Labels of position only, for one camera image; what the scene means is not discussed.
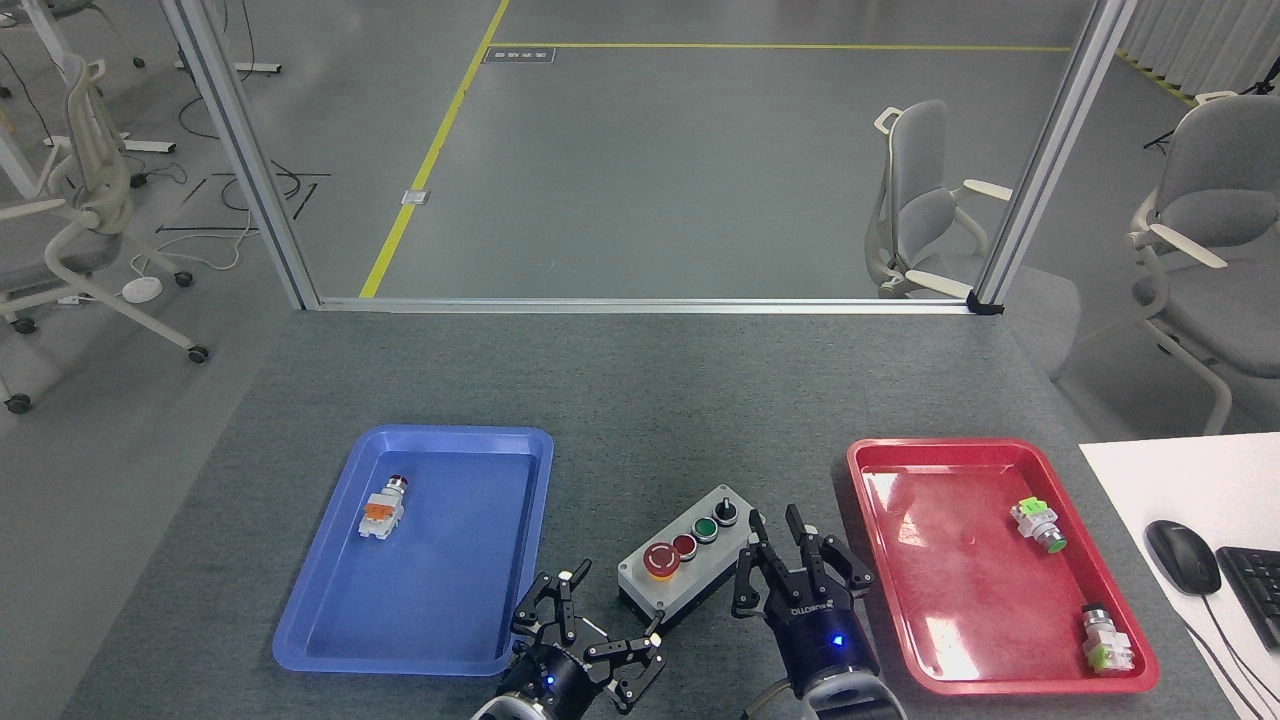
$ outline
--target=white curtain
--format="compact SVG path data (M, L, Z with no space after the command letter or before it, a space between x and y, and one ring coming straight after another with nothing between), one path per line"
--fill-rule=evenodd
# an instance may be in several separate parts
M1187 95L1239 92L1280 55L1280 0L1142 0L1120 50Z

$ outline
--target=gray table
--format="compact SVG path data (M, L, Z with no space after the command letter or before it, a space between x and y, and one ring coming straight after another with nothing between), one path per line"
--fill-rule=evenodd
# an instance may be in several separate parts
M840 533L841 509L856 515L842 466L851 442L1021 437L1057 469L1160 659L1161 682L1138 696L933 696L906 674L873 593L884 678L911 717L1229 716L1056 405L1001 318L300 313L67 716L466 717L488 700L495 678L296 674L271 659L347 451L387 423L550 433L538 566L594 559L579 610L620 634L640 625L617 601L612 564L714 484L777 518L796 502L808 521ZM851 544L864 544L850 529ZM783 675L764 624L730 618L726 588L666 641L669 665L636 717L736 717ZM787 696L764 716L795 708ZM612 715L602 701L589 716Z

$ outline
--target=gray control box enclosure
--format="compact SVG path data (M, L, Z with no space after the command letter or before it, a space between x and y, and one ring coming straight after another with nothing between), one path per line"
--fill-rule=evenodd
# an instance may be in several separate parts
M698 555L681 562L671 578L659 580L650 575L644 566L644 551L655 542L671 542L678 534L691 533L694 521L699 518L716 519L716 505L726 497L737 506L737 520L728 527L721 525L713 542L699 543ZM750 512L751 505L742 496L728 486L717 486L618 562L618 592L646 620L653 620L658 610L663 610L662 628L677 623L685 611L714 591L719 580L732 574L737 553L746 547L751 534L746 521Z

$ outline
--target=keyboard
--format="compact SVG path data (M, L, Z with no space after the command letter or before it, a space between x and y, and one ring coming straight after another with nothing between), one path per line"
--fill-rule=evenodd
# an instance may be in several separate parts
M1280 652L1280 551L1220 547L1217 560L1262 644Z

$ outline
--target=black selector switch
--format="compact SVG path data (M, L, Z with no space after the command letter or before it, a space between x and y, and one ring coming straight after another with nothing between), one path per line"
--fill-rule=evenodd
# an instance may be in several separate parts
M726 497L724 500L716 503L716 521L722 527L727 528L733 523L737 523L737 506L730 502Z

